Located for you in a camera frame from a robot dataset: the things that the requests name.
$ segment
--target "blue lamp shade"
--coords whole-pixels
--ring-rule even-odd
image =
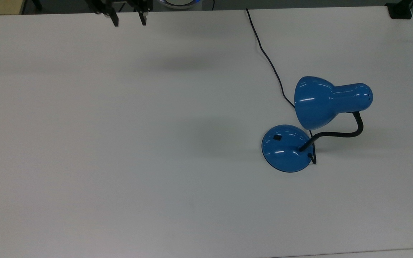
[[[297,119],[307,130],[318,129],[339,113],[362,111],[372,103],[372,90],[363,83],[334,86],[327,80],[306,76],[294,93]]]

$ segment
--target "lamp base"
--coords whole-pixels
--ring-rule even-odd
[[[301,129],[289,125],[277,125],[267,131],[262,139],[262,153],[267,162],[274,168],[293,173],[304,169],[312,161],[308,157],[313,153],[313,146],[303,152],[299,148],[310,138]]]

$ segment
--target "black bracket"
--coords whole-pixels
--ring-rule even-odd
[[[397,4],[387,3],[388,13],[390,13],[391,19],[410,20],[412,13],[410,11],[410,3],[412,0],[402,0]]]
[[[106,0],[105,3],[101,0],[85,1],[94,13],[103,13],[104,15],[109,16],[116,27],[119,26],[119,17],[113,7],[113,3],[115,2],[127,2],[131,7],[133,7],[133,9],[138,12],[139,19],[141,20],[141,24],[143,24],[143,26],[146,25],[146,16],[153,10],[153,0]]]

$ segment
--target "white table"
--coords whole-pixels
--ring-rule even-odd
[[[300,126],[244,10],[0,16],[0,257],[265,258],[413,248],[413,20],[386,7],[252,10],[292,99],[362,82],[352,139],[282,173]],[[321,130],[352,131],[349,114]]]

